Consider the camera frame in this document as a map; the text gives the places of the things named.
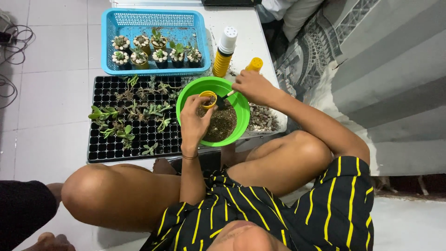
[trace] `white tile floor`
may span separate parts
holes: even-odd
[[[19,90],[0,110],[0,180],[64,182],[85,165],[94,77],[100,68],[100,16],[108,0],[14,0],[1,8],[36,34],[22,65],[4,63],[0,73]],[[51,60],[42,60],[50,56]],[[21,61],[16,57],[14,62]],[[10,89],[0,87],[0,93]],[[7,100],[0,100],[0,107]],[[263,143],[258,139],[242,148]],[[152,160],[134,162],[152,169]],[[77,250],[93,251],[143,238],[75,220],[63,205],[48,224],[15,250],[50,231],[65,234]]]

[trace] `white table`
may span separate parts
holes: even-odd
[[[275,87],[279,88],[276,72],[271,61],[268,46],[263,34],[259,17],[254,8],[234,7],[203,7],[200,0],[111,0],[114,8],[145,8],[145,9],[172,9],[172,10],[194,10],[203,15],[208,46],[210,48],[211,61],[214,61],[217,52],[217,44],[226,26],[233,26],[238,31],[235,52],[230,63],[230,71],[239,74],[254,57],[263,60],[260,73],[268,79]],[[234,82],[235,77],[230,71],[224,77]],[[211,75],[211,69],[203,76]],[[249,139],[255,137],[269,136],[286,130],[287,117],[277,112],[279,130],[274,132],[250,132],[246,131],[240,138]]]

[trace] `wrist bracelet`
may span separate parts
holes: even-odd
[[[187,157],[187,156],[184,156],[183,154],[181,154],[181,156],[183,156],[183,158],[185,158],[185,159],[192,160],[192,159],[196,159],[198,157],[198,153],[195,157]]]

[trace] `black seedling tray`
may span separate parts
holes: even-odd
[[[139,87],[147,88],[150,78],[148,76],[140,76],[138,82],[133,87],[133,98],[139,100],[139,96],[136,95],[136,91]],[[155,79],[156,87],[160,81],[163,83],[169,83],[172,87],[181,86],[181,77],[157,77]],[[93,89],[93,105],[97,107],[128,107],[132,105],[132,101],[116,100],[115,92],[119,94],[124,93],[128,88],[126,80],[123,80],[116,76],[98,76],[95,78],[95,86]],[[135,159],[149,159],[168,156],[181,155],[181,130],[177,121],[177,115],[175,111],[176,100],[169,99],[169,95],[162,94],[150,94],[148,95],[148,103],[155,103],[161,105],[167,101],[174,108],[166,110],[164,112],[165,118],[171,118],[170,124],[164,129],[163,132],[158,133],[157,127],[160,122],[155,122],[154,119],[149,120],[148,123],[138,120],[127,120],[128,111],[125,110],[124,115],[119,115],[118,118],[124,121],[124,125],[132,126],[132,134],[135,138],[132,141],[132,148],[123,150],[122,138],[117,136],[109,136],[104,138],[99,133],[99,125],[91,123],[90,125],[90,137],[88,139],[88,163],[104,163],[115,162],[124,160]],[[112,119],[111,116],[106,120],[109,128],[112,128],[112,123],[116,119]],[[155,149],[155,155],[141,155],[146,149],[144,145],[153,146],[158,143],[158,147]]]

